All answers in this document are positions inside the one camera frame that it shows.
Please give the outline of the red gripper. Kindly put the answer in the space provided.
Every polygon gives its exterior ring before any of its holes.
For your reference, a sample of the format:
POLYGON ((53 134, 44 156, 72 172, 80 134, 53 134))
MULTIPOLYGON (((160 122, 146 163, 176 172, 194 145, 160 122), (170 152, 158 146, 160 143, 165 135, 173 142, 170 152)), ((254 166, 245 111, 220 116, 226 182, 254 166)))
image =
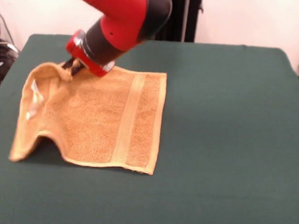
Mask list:
POLYGON ((79 29, 74 33, 74 35, 68 40, 66 44, 66 51, 70 54, 70 59, 66 61, 61 67, 63 69, 68 69, 71 67, 71 74, 75 75, 83 68, 88 68, 89 71, 96 75, 97 77, 105 76, 114 67, 115 62, 102 66, 95 61, 91 60, 83 49, 83 39, 85 33, 83 30, 79 29))

